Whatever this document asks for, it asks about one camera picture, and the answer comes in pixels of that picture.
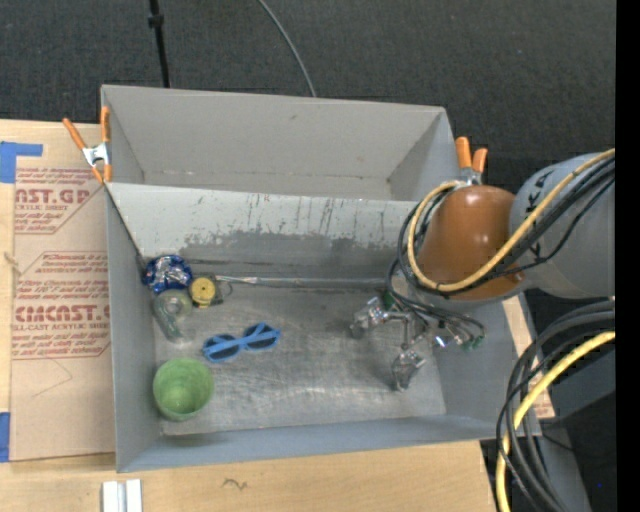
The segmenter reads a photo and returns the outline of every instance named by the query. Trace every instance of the black cable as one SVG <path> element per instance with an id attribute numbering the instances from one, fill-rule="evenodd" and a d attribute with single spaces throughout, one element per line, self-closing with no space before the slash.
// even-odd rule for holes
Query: black cable
<path id="1" fill-rule="evenodd" d="M 584 217 L 584 215 L 593 207 L 593 205 L 597 202 L 597 200 L 609 189 L 609 187 L 611 187 L 611 185 L 613 185 L 615 183 L 615 178 L 611 179 L 608 183 L 605 184 L 605 186 L 600 189 L 596 195 L 593 196 L 593 198 L 589 201 L 589 203 L 584 207 L 584 209 L 578 214 L 576 215 L 576 217 L 573 219 L 573 221 L 571 222 L 571 224 L 569 225 L 569 227 L 567 228 L 567 231 L 564 233 L 564 235 L 562 236 L 562 238 L 560 239 L 560 241 L 556 244 L 556 246 L 551 250 L 551 252 L 546 255 L 546 256 L 542 256 L 542 257 L 538 257 L 536 258 L 536 261 L 532 262 L 532 263 L 528 263 L 526 265 L 521 265 L 519 267 L 514 267 L 514 268 L 510 268 L 508 270 L 501 270 L 504 267 L 508 267 L 510 265 L 512 265 L 514 263 L 514 260 L 516 260 L 517 258 L 519 258 L 521 256 L 521 254 L 515 256 L 507 256 L 505 257 L 505 259 L 503 260 L 502 263 L 496 265 L 495 269 L 493 271 L 491 271 L 489 274 L 487 274 L 487 276 L 485 276 L 484 278 L 482 278 L 481 280 L 479 280 L 479 282 L 476 284 L 472 284 L 470 285 L 470 288 L 475 288 L 477 286 L 481 286 L 482 284 L 484 284 L 487 281 L 490 281 L 492 279 L 497 279 L 499 277 L 504 277 L 504 276 L 508 276 L 511 274 L 516 274 L 518 272 L 523 272 L 525 270 L 529 270 L 531 268 L 537 267 L 538 265 L 541 265 L 543 263 L 546 263 L 547 261 L 549 261 L 550 259 L 552 259 L 556 254 L 558 254 L 558 252 L 560 251 L 560 249 L 562 249 L 564 247 L 564 245 L 566 244 L 567 240 L 569 239 L 569 237 L 571 236 L 571 233 L 573 232 L 574 228 L 578 225 L 578 222 L 580 222 L 580 219 L 582 219 L 582 217 Z M 532 239 L 531 243 L 534 243 L 537 241 L 539 237 Z"/>
<path id="2" fill-rule="evenodd" d="M 438 196 L 433 198 L 432 203 L 429 205 L 429 208 L 427 209 L 425 215 L 424 215 L 424 220 L 422 222 L 422 225 L 420 227 L 420 231 L 419 233 L 416 234 L 416 236 L 414 237 L 414 249 L 416 249 L 415 246 L 420 245 L 426 231 L 427 228 L 429 227 L 429 217 L 431 215 L 431 212 L 436 208 L 436 206 L 438 206 L 442 200 L 448 195 L 449 191 L 444 191 L 441 192 Z M 398 264 L 400 266 L 400 270 L 402 272 L 402 274 L 404 275 L 404 277 L 407 279 L 407 281 L 409 281 L 414 287 L 420 287 L 417 279 L 415 278 L 413 271 L 411 270 L 411 267 L 408 265 L 408 263 L 406 263 L 404 261 L 404 253 L 406 251 L 405 249 L 405 234 L 407 232 L 407 228 L 409 227 L 409 223 L 411 222 L 411 219 L 413 218 L 413 216 L 415 215 L 416 211 L 418 210 L 418 206 L 419 204 L 416 204 L 411 211 L 409 212 L 409 214 L 405 217 L 404 222 L 402 223 L 402 226 L 400 227 L 400 233 L 398 235 L 398 243 L 396 245 L 396 259 L 398 260 Z"/>
<path id="3" fill-rule="evenodd" d="M 505 462 L 508 462 L 507 465 L 511 470 L 512 475 L 514 476 L 514 480 L 516 481 L 518 486 L 521 487 L 521 490 L 523 490 L 523 493 L 525 493 L 525 495 L 531 496 L 528 489 L 526 488 L 526 484 L 523 482 L 523 479 L 520 476 L 520 473 L 514 467 L 515 465 L 510 460 L 509 456 L 506 454 L 504 448 L 502 447 L 503 435 L 501 431 L 501 425 L 504 417 L 506 416 L 506 424 L 509 430 L 509 439 L 511 440 L 511 444 L 514 448 L 514 459 L 517 460 L 518 464 L 523 469 L 527 481 L 536 491 L 536 494 L 541 496 L 543 500 L 545 500 L 546 505 L 551 506 L 552 510 L 563 510 L 563 508 L 557 508 L 557 504 L 554 505 L 554 502 L 559 502 L 559 499 L 556 498 L 557 494 L 555 493 L 555 489 L 553 489 L 553 484 L 550 482 L 548 476 L 546 475 L 546 472 L 544 471 L 543 463 L 539 458 L 540 456 L 538 453 L 538 447 L 537 445 L 533 444 L 533 440 L 531 438 L 531 429 L 529 425 L 530 414 L 525 415 L 525 417 L 523 418 L 523 427 L 525 429 L 525 436 L 527 437 L 528 445 L 530 447 L 534 446 L 534 449 L 530 450 L 529 455 L 534 462 L 535 469 L 539 475 L 539 480 L 533 475 L 533 472 L 529 468 L 528 463 L 524 460 L 524 456 L 521 453 L 517 433 L 515 431 L 515 427 L 513 426 L 513 409 L 511 406 L 511 402 L 518 395 L 518 393 L 520 393 L 520 399 L 522 400 L 528 393 L 528 384 L 530 383 L 531 379 L 535 375 L 537 375 L 543 368 L 546 368 L 549 363 L 559 354 L 564 352 L 568 346 L 575 345 L 578 339 L 584 339 L 585 333 L 582 332 L 581 334 L 574 336 L 570 340 L 562 343 L 550 354 L 546 355 L 535 369 L 532 369 L 535 356 L 544 344 L 548 343 L 558 334 L 565 332 L 572 327 L 584 326 L 587 324 L 597 324 L 599 322 L 601 323 L 603 321 L 612 320 L 615 318 L 614 309 L 614 301 L 603 301 L 597 304 L 587 305 L 583 308 L 580 308 L 580 310 L 564 315 L 562 318 L 558 319 L 552 325 L 550 325 L 549 328 L 547 328 L 545 332 L 540 337 L 538 337 L 536 342 L 530 345 L 527 350 L 523 352 L 523 354 L 516 362 L 516 365 L 514 366 L 511 377 L 509 379 L 507 388 L 508 398 L 499 414 L 496 427 L 498 449 L 505 459 Z M 592 333 L 593 332 L 597 333 L 600 332 L 600 330 L 592 329 Z"/>
<path id="4" fill-rule="evenodd" d="M 162 85 L 165 88 L 171 87 L 169 81 L 169 63 L 167 62 L 167 52 L 164 47 L 164 36 L 162 34 L 162 24 L 164 23 L 164 16 L 160 14 L 160 5 L 158 0 L 149 0 L 149 7 L 151 14 L 149 15 L 149 27 L 155 31 L 156 34 L 156 46 L 158 48 L 158 56 L 160 58 L 160 70 L 162 73 Z"/>
<path id="5" fill-rule="evenodd" d="M 547 231 L 547 229 L 549 229 L 549 227 L 558 220 L 558 218 L 562 214 L 564 214 L 571 206 L 573 206 L 575 202 L 582 199 L 582 197 L 591 192 L 593 188 L 600 185 L 601 182 L 606 180 L 611 174 L 614 173 L 614 171 L 615 162 L 612 162 L 610 163 L 610 167 L 604 169 L 600 175 L 595 176 L 592 179 L 583 180 L 582 183 L 578 184 L 576 187 L 574 187 L 573 190 L 568 192 L 563 200 L 558 205 L 556 205 L 556 207 L 553 208 L 547 215 L 543 216 L 541 220 L 536 223 L 535 227 L 527 235 L 525 235 L 525 237 L 523 237 L 523 239 L 519 243 L 519 249 L 517 251 L 512 251 L 511 254 L 507 255 L 503 259 L 503 261 L 496 266 L 496 268 L 494 269 L 496 273 L 500 272 L 500 270 L 504 267 L 508 267 L 511 264 L 515 263 L 515 261 L 527 250 L 529 250 L 533 243 L 536 242 Z M 608 182 L 605 183 L 603 188 L 601 188 L 594 194 L 589 203 L 587 203 L 587 205 L 585 205 L 585 207 L 579 213 L 579 218 L 584 216 L 586 212 L 589 211 L 591 207 L 593 207 L 597 200 L 602 196 L 602 194 L 604 194 L 606 190 L 608 190 L 608 188 L 613 183 L 615 183 L 615 174 Z M 561 240 L 559 244 L 560 247 L 556 247 L 554 249 L 554 255 L 561 248 L 561 246 L 564 245 L 566 239 L 569 237 L 576 224 L 577 220 L 574 219 L 574 221 L 572 221 L 572 224 L 568 228 L 568 232 L 565 233 L 563 239 Z"/>
<path id="6" fill-rule="evenodd" d="M 531 228 L 529 233 L 527 233 L 518 243 L 514 249 L 507 254 L 503 260 L 498 263 L 491 271 L 487 273 L 487 275 L 478 279 L 476 282 L 462 288 L 460 290 L 456 290 L 454 292 L 449 292 L 446 296 L 455 296 L 459 293 L 463 293 L 479 286 L 482 286 L 488 281 L 493 279 L 497 279 L 499 277 L 504 277 L 507 275 L 511 275 L 517 272 L 521 272 L 527 270 L 529 268 L 535 267 L 542 263 L 545 263 L 553 256 L 555 256 L 558 251 L 565 245 L 566 241 L 569 239 L 571 232 L 577 226 L 579 220 L 589 211 L 590 208 L 597 202 L 597 200 L 609 189 L 609 187 L 615 183 L 615 157 L 610 157 L 596 166 L 594 166 L 589 171 L 586 171 L 588 175 L 581 180 L 572 190 L 570 190 L 562 200 L 546 215 L 542 216 L 542 218 L 536 222 L 534 227 Z M 589 201 L 587 205 L 581 210 L 576 218 L 573 219 L 572 223 L 567 228 L 563 238 L 556 245 L 556 247 L 552 250 L 552 252 L 543 257 L 537 259 L 535 262 L 523 265 L 517 268 L 509 268 L 513 265 L 526 251 L 528 251 L 531 246 L 538 240 L 544 233 L 557 221 L 557 219 L 564 214 L 570 207 L 572 207 L 576 201 L 584 197 L 586 194 L 591 192 L 595 187 L 600 185 L 604 180 L 610 178 L 609 181 L 605 183 L 605 185 L 598 190 L 592 199 Z"/>
<path id="7" fill-rule="evenodd" d="M 280 34 L 282 35 L 282 37 L 286 41 L 287 45 L 289 46 L 289 49 L 291 50 L 291 53 L 293 53 L 293 56 L 295 57 L 296 61 L 298 62 L 298 66 L 300 66 L 302 74 L 304 75 L 304 79 L 307 82 L 307 86 L 309 87 L 309 92 L 311 92 L 311 96 L 313 96 L 314 98 L 317 97 L 318 95 L 316 94 L 316 89 L 313 86 L 313 82 L 311 81 L 311 77 L 309 76 L 309 73 L 307 72 L 307 68 L 304 66 L 304 63 L 302 62 L 302 59 L 300 58 L 300 55 L 298 54 L 298 50 L 296 50 L 296 47 L 294 46 L 293 41 L 291 41 L 291 38 L 289 37 L 289 34 L 287 34 L 287 31 L 284 29 L 282 24 L 278 21 L 278 18 L 276 18 L 276 15 L 269 8 L 267 3 L 264 0 L 257 0 L 257 1 L 262 6 L 264 11 L 267 13 L 269 18 L 271 18 L 271 21 L 273 21 L 274 25 L 278 28 L 278 31 L 280 32 Z"/>
<path id="8" fill-rule="evenodd" d="M 426 317 L 435 318 L 437 320 L 442 320 L 443 322 L 452 324 L 457 329 L 464 331 L 466 336 L 470 340 L 484 338 L 485 336 L 484 325 L 482 325 L 482 323 L 476 320 L 475 318 L 468 317 L 460 313 L 444 310 L 436 306 L 422 304 L 420 302 L 410 299 L 409 297 L 405 297 L 404 295 L 399 293 L 394 288 L 393 282 L 392 282 L 392 277 L 395 273 L 395 268 L 397 267 L 397 265 L 398 265 L 397 259 L 391 262 L 391 265 L 389 266 L 389 269 L 385 276 L 385 285 L 386 285 L 387 291 L 391 294 L 391 296 L 396 300 L 397 303 L 399 303 L 404 307 L 405 310 L 412 311 L 418 314 L 418 316 L 420 316 L 423 319 L 426 316 Z M 480 331 L 480 334 L 477 336 L 474 335 L 466 327 L 464 327 L 464 324 L 474 325 Z"/>
<path id="9" fill-rule="evenodd" d="M 508 384 L 508 390 L 509 390 L 508 398 L 507 398 L 507 401 L 505 402 L 505 406 L 503 407 L 499 415 L 499 421 L 497 424 L 496 431 L 497 431 L 498 447 L 500 449 L 502 448 L 502 444 L 501 444 L 502 433 L 501 433 L 500 427 L 510 402 L 515 398 L 519 390 L 523 395 L 526 394 L 527 388 L 525 388 L 525 386 L 530 382 L 530 380 L 537 373 L 539 373 L 543 368 L 545 368 L 548 365 L 549 361 L 551 361 L 558 354 L 564 351 L 568 345 L 570 345 L 571 343 L 575 343 L 577 337 L 563 343 L 561 346 L 557 347 L 551 354 L 548 354 L 547 356 L 545 356 L 545 358 L 540 362 L 540 364 L 536 367 L 535 370 L 529 371 L 529 373 L 523 377 L 519 377 L 518 375 L 519 373 L 524 371 L 523 370 L 524 367 L 528 366 L 530 368 L 532 366 L 533 360 L 535 359 L 536 354 L 540 351 L 541 347 L 545 343 L 547 343 L 549 340 L 553 339 L 555 336 L 566 331 L 567 329 L 580 326 L 580 325 L 585 325 L 586 323 L 594 323 L 594 322 L 602 322 L 604 320 L 611 320 L 614 317 L 615 317 L 614 301 L 603 301 L 597 304 L 584 306 L 579 310 L 576 310 L 576 312 L 568 313 L 567 315 L 564 315 L 563 317 L 561 317 L 560 319 L 552 323 L 552 325 L 550 325 L 549 328 L 547 328 L 544 331 L 544 333 L 536 339 L 536 342 L 530 345 L 523 352 L 523 354 L 520 356 L 520 358 L 518 359 L 518 361 L 516 362 L 513 368 L 511 377 L 509 379 L 509 384 Z M 516 382 L 519 378 L 522 379 L 522 382 L 516 385 Z M 512 431 L 511 434 L 513 437 L 510 436 L 510 438 L 512 438 L 513 440 L 517 439 L 517 436 L 515 436 L 514 431 Z M 509 458 L 507 454 L 504 453 L 503 449 L 501 449 L 500 451 L 503 457 L 505 458 L 505 460 Z M 519 475 L 517 473 L 515 476 L 516 476 L 516 481 L 518 483 L 521 482 L 521 479 L 519 478 Z"/>

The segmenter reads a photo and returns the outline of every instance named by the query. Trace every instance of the blue toy glasses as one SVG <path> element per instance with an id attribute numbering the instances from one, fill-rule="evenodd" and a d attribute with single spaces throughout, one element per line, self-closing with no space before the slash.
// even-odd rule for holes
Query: blue toy glasses
<path id="1" fill-rule="evenodd" d="M 212 363 L 227 361 L 238 355 L 240 350 L 265 350 L 272 348 L 280 339 L 280 331 L 264 322 L 247 328 L 242 338 L 231 334 L 218 334 L 204 342 L 202 353 Z"/>

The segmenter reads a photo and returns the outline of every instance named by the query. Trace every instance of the bin floor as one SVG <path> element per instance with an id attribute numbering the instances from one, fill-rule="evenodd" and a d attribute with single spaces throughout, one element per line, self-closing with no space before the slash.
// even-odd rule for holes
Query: bin floor
<path id="1" fill-rule="evenodd" d="M 227 285 L 222 283 L 226 292 Z M 391 364 L 403 342 L 401 322 L 379 326 L 362 339 L 349 333 L 353 313 L 373 290 L 301 290 L 233 285 L 222 304 L 194 309 L 183 331 L 193 341 L 169 342 L 156 324 L 156 363 L 196 357 L 211 368 L 215 391 L 201 413 L 185 422 L 162 421 L 166 435 L 319 425 L 445 414 L 432 347 L 419 345 L 426 363 L 409 390 L 395 391 Z M 210 363 L 202 355 L 214 334 L 242 336 L 266 322 L 282 335 L 269 350 L 242 350 Z"/>

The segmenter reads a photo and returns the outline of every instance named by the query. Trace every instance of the cable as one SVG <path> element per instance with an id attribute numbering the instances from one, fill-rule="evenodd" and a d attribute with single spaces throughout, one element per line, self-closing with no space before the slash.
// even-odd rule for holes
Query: cable
<path id="1" fill-rule="evenodd" d="M 171 87 L 171 82 L 169 81 L 169 64 L 167 62 L 167 52 L 164 48 L 164 37 L 162 35 L 164 16 L 160 14 L 160 5 L 158 4 L 158 0 L 149 0 L 149 7 L 151 10 L 151 14 L 148 18 L 149 28 L 154 29 L 156 33 L 156 45 L 158 47 L 160 70 L 162 72 L 162 85 L 168 89 Z"/>
<path id="2" fill-rule="evenodd" d="M 605 343 L 610 342 L 615 339 L 615 331 L 609 331 L 602 333 L 590 340 L 586 341 L 579 347 L 572 350 L 568 355 L 563 357 L 558 363 L 556 363 L 551 370 L 545 374 L 542 379 L 529 391 L 529 393 L 525 396 L 524 400 L 521 402 L 520 406 L 515 412 L 513 418 L 513 427 L 517 429 L 520 426 L 523 418 L 525 417 L 527 411 L 533 406 L 533 403 L 538 398 L 538 396 L 555 381 L 558 376 L 567 370 L 572 364 L 574 364 L 581 357 L 584 357 L 589 352 L 594 349 L 604 345 Z M 502 438 L 502 448 L 506 454 L 510 451 L 510 438 L 508 434 L 505 434 Z M 498 456 L 498 463 L 496 468 L 496 495 L 498 505 L 500 510 L 503 512 L 510 511 L 509 501 L 506 494 L 506 463 L 502 453 Z"/>
<path id="3" fill-rule="evenodd" d="M 591 189 L 594 186 L 599 185 L 601 180 L 597 180 L 597 182 L 592 182 L 589 183 L 588 186 L 581 188 L 580 189 L 580 193 L 574 195 L 568 195 L 566 197 L 566 200 L 563 201 L 561 204 L 557 205 L 557 207 L 548 215 L 545 216 L 541 222 L 537 223 L 535 228 L 531 230 L 531 232 L 522 238 L 520 244 L 519 244 L 519 249 L 510 252 L 507 256 L 505 256 L 504 260 L 499 263 L 498 265 L 496 265 L 489 273 L 487 273 L 487 275 L 485 275 L 484 277 L 478 279 L 475 283 L 460 289 L 456 292 L 450 292 L 448 295 L 455 295 L 457 293 L 462 293 L 474 288 L 477 288 L 478 286 L 482 286 L 484 283 L 486 283 L 487 281 L 490 281 L 492 279 L 497 279 L 500 277 L 504 277 L 507 275 L 511 275 L 514 273 L 518 273 L 518 272 L 522 272 L 525 270 L 528 270 L 530 268 L 534 268 L 538 265 L 541 265 L 542 263 L 546 263 L 547 261 L 549 261 L 551 258 L 553 258 L 566 244 L 567 240 L 569 239 L 571 233 L 573 232 L 573 230 L 575 229 L 575 227 L 578 225 L 578 223 L 580 222 L 580 220 L 588 213 L 588 211 L 596 204 L 596 202 L 602 197 L 602 195 L 609 190 L 609 188 L 615 183 L 615 176 L 610 178 L 609 181 L 607 181 L 604 186 L 602 186 L 602 188 L 600 190 L 598 190 L 593 197 L 589 200 L 589 202 L 584 206 L 584 208 L 573 218 L 572 222 L 570 223 L 570 225 L 568 226 L 567 230 L 565 231 L 564 235 L 562 236 L 562 238 L 560 239 L 560 241 L 556 244 L 556 246 L 551 250 L 551 252 L 546 255 L 546 256 L 542 256 L 542 257 L 536 257 L 536 260 L 532 263 L 529 263 L 527 265 L 521 265 L 518 267 L 511 267 L 527 250 L 529 250 L 529 248 L 540 238 L 542 237 L 542 235 L 544 234 L 544 232 L 557 220 L 557 218 L 562 215 L 563 213 L 565 213 L 568 208 L 570 208 L 571 206 L 573 206 L 573 203 L 579 199 L 582 198 L 582 196 L 584 196 L 585 194 L 587 194 L 588 192 L 591 191 Z"/>
<path id="4" fill-rule="evenodd" d="M 440 205 L 440 203 L 442 203 L 444 198 L 447 197 L 453 190 L 456 190 L 456 188 L 453 187 L 451 189 L 446 189 L 446 190 L 440 192 L 439 194 L 435 195 L 432 198 L 431 204 L 429 205 L 429 209 L 427 210 L 426 214 L 424 215 L 424 221 L 422 222 L 422 225 L 420 227 L 420 232 L 415 237 L 414 243 L 416 245 L 421 243 L 422 238 L 426 234 L 427 228 L 429 227 L 429 221 L 431 219 L 431 212 L 438 205 Z M 407 231 L 407 227 L 409 225 L 409 222 L 413 218 L 413 215 L 415 214 L 417 209 L 418 209 L 418 205 L 416 205 L 409 212 L 409 215 L 407 215 L 407 217 L 405 218 L 404 222 L 402 223 L 402 226 L 400 227 L 400 233 L 398 235 L 398 243 L 396 245 L 396 258 L 398 259 L 400 270 L 401 270 L 402 274 L 404 275 L 404 277 L 407 279 L 407 281 L 410 282 L 411 284 L 413 284 L 414 286 L 419 286 L 419 283 L 417 282 L 417 280 L 413 276 L 413 272 L 411 271 L 411 268 L 409 267 L 409 265 L 407 263 L 405 263 L 403 255 L 405 253 L 405 233 Z"/>
<path id="5" fill-rule="evenodd" d="M 394 298 L 396 303 L 404 310 L 409 310 L 421 318 L 425 323 L 429 323 L 429 319 L 436 319 L 448 323 L 454 326 L 456 329 L 462 331 L 465 336 L 473 340 L 481 340 L 485 336 L 485 330 L 482 323 L 475 318 L 467 317 L 465 315 L 446 311 L 435 306 L 427 306 L 420 302 L 414 301 L 408 297 L 405 297 L 399 293 L 393 286 L 392 277 L 395 272 L 395 268 L 398 266 L 398 260 L 393 260 L 389 266 L 389 270 L 386 275 L 386 288 L 387 291 Z M 472 333 L 465 325 L 473 325 L 479 334 Z"/>
<path id="6" fill-rule="evenodd" d="M 475 283 L 480 278 L 484 277 L 490 270 L 492 270 L 508 253 L 511 249 L 523 238 L 524 234 L 527 232 L 531 226 L 536 222 L 538 217 L 542 215 L 544 209 L 553 201 L 556 196 L 569 184 L 571 181 L 576 179 L 580 174 L 582 174 L 585 170 L 591 168 L 602 160 L 609 158 L 611 155 L 615 154 L 615 148 L 600 153 L 599 155 L 591 158 L 584 164 L 580 165 L 577 169 L 575 169 L 572 173 L 568 174 L 564 179 L 562 179 L 552 190 L 549 192 L 547 196 L 540 202 L 540 204 L 531 212 L 531 214 L 525 219 L 525 221 L 518 227 L 518 229 L 513 233 L 513 235 L 505 242 L 505 244 L 498 250 L 498 252 L 494 255 L 491 260 L 485 263 L 480 269 L 474 272 L 472 275 L 466 277 L 465 279 L 457 282 L 457 283 L 438 283 L 429 279 L 427 276 L 423 274 L 418 266 L 415 257 L 415 249 L 413 247 L 414 236 L 416 231 L 416 225 L 418 224 L 418 220 L 422 215 L 423 210 L 427 206 L 429 200 L 432 197 L 432 194 L 429 194 L 418 206 L 414 217 L 409 225 L 409 235 L 408 235 L 408 244 L 407 244 L 407 256 L 409 258 L 409 264 L 411 265 L 411 270 L 415 274 L 416 278 L 426 288 L 430 288 L 439 292 L 455 292 L 457 290 L 461 290 L 473 283 Z"/>
<path id="7" fill-rule="evenodd" d="M 305 68 L 304 63 L 302 62 L 302 59 L 300 58 L 300 55 L 298 54 L 298 50 L 296 50 L 296 47 L 294 46 L 293 42 L 291 41 L 291 38 L 289 37 L 289 34 L 287 34 L 287 31 L 284 29 L 284 27 L 278 21 L 278 18 L 276 18 L 276 15 L 269 8 L 269 6 L 266 4 L 266 2 L 264 2 L 264 0 L 257 0 L 257 1 L 262 6 L 262 8 L 265 10 L 265 12 L 269 15 L 269 17 L 271 18 L 271 21 L 273 21 L 275 26 L 278 28 L 278 31 L 280 32 L 280 34 L 282 34 L 282 37 L 284 37 L 284 40 L 287 42 L 287 45 L 289 45 L 289 49 L 291 50 L 291 53 L 293 53 L 293 56 L 296 58 L 296 61 L 298 61 L 298 65 L 300 66 L 300 69 L 302 70 L 302 74 L 304 75 L 304 79 L 307 82 L 307 86 L 309 87 L 309 91 L 311 92 L 311 96 L 316 98 L 318 95 L 316 94 L 316 89 L 313 86 L 313 82 L 311 81 L 311 77 L 309 76 L 309 73 L 307 72 L 307 68 Z"/>
<path id="8" fill-rule="evenodd" d="M 539 448 L 535 444 L 533 436 L 531 435 L 529 426 L 530 419 L 528 415 L 523 418 L 522 423 L 525 430 L 527 446 L 529 447 L 529 454 L 532 458 L 535 471 L 529 468 L 528 462 L 525 460 L 524 455 L 520 450 L 517 433 L 515 431 L 515 428 L 513 427 L 513 414 L 511 412 L 510 406 L 511 401 L 518 395 L 518 393 L 521 394 L 521 399 L 524 400 L 528 384 L 539 372 L 541 372 L 548 366 L 550 361 L 553 361 L 559 354 L 563 353 L 567 349 L 567 347 L 575 346 L 577 340 L 584 340 L 585 337 L 590 337 L 598 332 L 601 332 L 602 329 L 597 329 L 596 326 L 598 324 L 602 325 L 603 322 L 608 323 L 613 319 L 615 319 L 615 300 L 606 300 L 600 301 L 595 304 L 588 304 L 563 315 L 561 318 L 553 322 L 547 329 L 545 329 L 545 331 L 536 339 L 535 343 L 531 344 L 523 352 L 512 370 L 507 385 L 508 397 L 498 416 L 498 422 L 496 426 L 496 439 L 498 440 L 499 451 L 505 459 L 505 463 L 509 467 L 515 482 L 518 484 L 525 497 L 536 508 L 537 504 L 535 500 L 533 500 L 527 484 L 522 477 L 524 477 L 526 479 L 526 482 L 532 486 L 532 490 L 535 491 L 536 495 L 541 497 L 545 501 L 547 507 L 553 510 L 563 510 L 561 507 L 561 500 L 555 492 L 553 484 L 546 475 L 542 460 L 540 459 L 540 456 L 538 454 Z M 587 324 L 593 325 L 588 334 L 583 332 L 580 335 L 573 336 L 571 339 L 564 341 L 551 353 L 547 354 L 538 364 L 538 366 L 534 370 L 532 370 L 536 354 L 546 343 L 548 343 L 551 339 L 553 339 L 561 332 L 567 331 L 568 329 L 574 328 L 576 326 Z M 509 430 L 507 435 L 510 436 L 510 439 L 513 443 L 515 459 L 518 462 L 520 468 L 524 471 L 524 474 L 522 476 L 520 475 L 519 470 L 514 467 L 514 464 L 512 464 L 502 445 L 500 444 L 500 439 L 502 437 L 501 425 L 505 416 L 507 416 L 507 426 Z"/>

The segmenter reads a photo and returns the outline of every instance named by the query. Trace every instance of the gray bin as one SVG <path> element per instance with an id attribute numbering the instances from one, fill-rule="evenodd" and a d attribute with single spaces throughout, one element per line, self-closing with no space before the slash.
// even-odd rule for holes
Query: gray bin
<path id="1" fill-rule="evenodd" d="M 107 184 L 118 471 L 490 438 L 515 360 L 500 303 L 472 314 L 476 350 L 422 347 L 427 363 L 393 389 L 394 323 L 353 339 L 353 314 L 377 293 L 416 201 L 458 176 L 439 107 L 104 86 L 111 109 Z M 179 254 L 236 281 L 167 341 L 140 262 Z M 211 402 L 163 420 L 157 367 L 201 355 L 213 335 L 258 321 L 282 331 L 270 351 L 209 364 Z"/>

